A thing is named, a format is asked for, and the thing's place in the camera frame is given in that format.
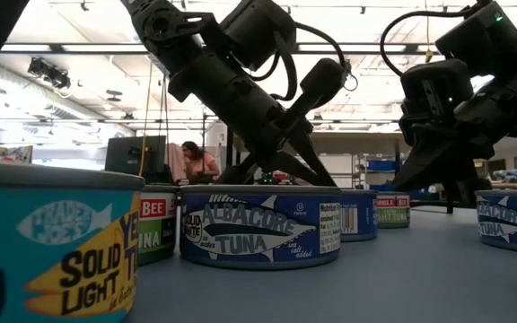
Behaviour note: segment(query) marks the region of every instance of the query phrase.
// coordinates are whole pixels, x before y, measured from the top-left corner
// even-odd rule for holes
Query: dark hair
[[[181,146],[187,148],[190,151],[191,159],[195,161],[198,161],[199,159],[205,157],[203,151],[200,148],[198,148],[197,144],[193,142],[184,142]]]

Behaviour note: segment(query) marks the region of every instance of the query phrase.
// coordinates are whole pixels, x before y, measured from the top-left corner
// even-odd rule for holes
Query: fish illustration
[[[495,217],[500,219],[496,217],[496,214],[503,215],[503,213],[507,213],[507,216],[504,217],[508,218],[508,220],[501,220],[501,222],[479,221],[478,232],[480,234],[488,237],[502,237],[506,242],[510,243],[510,234],[517,233],[517,223],[509,220],[516,219],[517,221],[517,212],[507,207],[508,198],[509,196],[504,196],[496,205],[490,205],[483,197],[477,196],[478,218]]]
[[[316,230],[314,225],[298,223],[275,210],[276,198],[252,205],[230,196],[210,196],[203,210],[182,217],[181,228],[187,239],[208,251],[212,259],[262,254],[272,262],[273,249]]]
[[[111,223],[112,205],[96,212],[76,201],[56,201],[31,212],[17,225],[23,237],[43,245],[61,245]]]

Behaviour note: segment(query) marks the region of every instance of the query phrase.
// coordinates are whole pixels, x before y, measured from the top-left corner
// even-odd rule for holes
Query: gray table
[[[412,212],[410,229],[342,245],[314,268],[249,272],[174,259],[141,267],[128,323],[517,322],[517,252],[475,214]]]

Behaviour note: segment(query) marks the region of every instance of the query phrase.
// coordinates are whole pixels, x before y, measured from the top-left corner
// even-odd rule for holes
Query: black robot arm
[[[450,199],[475,206],[474,191],[491,185],[473,160],[491,158],[494,144],[517,136],[517,30],[493,1],[452,16],[465,20],[435,43],[445,61],[395,71],[406,95],[400,129],[412,150],[394,188],[443,183]],[[474,93],[470,78],[489,74],[494,79]]]
[[[335,186],[318,159],[309,133],[306,113],[330,101],[344,86],[350,66],[339,46],[328,35],[294,22],[271,0],[243,0],[218,23],[211,13],[182,12],[164,0],[121,0],[133,25],[160,69],[171,78],[169,93],[184,101],[196,95],[245,143],[250,156],[227,170],[218,183],[243,183],[261,167],[282,170],[314,185]],[[27,4],[5,1],[13,8],[0,16],[0,49]],[[291,100],[297,87],[291,51],[296,46],[296,29],[314,32],[337,49],[339,63],[324,58],[302,80],[302,95],[290,109],[277,100]],[[282,58],[289,76],[285,96],[268,94],[255,83],[256,71],[275,55]],[[289,143],[310,168],[303,166],[283,148]]]

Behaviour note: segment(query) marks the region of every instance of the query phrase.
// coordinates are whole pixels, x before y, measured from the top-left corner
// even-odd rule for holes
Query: solid light tuna can
[[[517,251],[517,190],[477,191],[476,204],[482,243]]]
[[[379,229],[407,228],[410,225],[410,195],[380,192],[376,199]]]
[[[376,192],[343,189],[340,198],[340,239],[364,241],[376,238]]]
[[[180,253],[185,259],[277,270],[338,257],[339,188],[198,185],[180,190]]]
[[[136,294],[143,186],[0,163],[0,322],[119,323]]]
[[[147,185],[141,193],[139,266],[171,257],[177,231],[178,187]]]

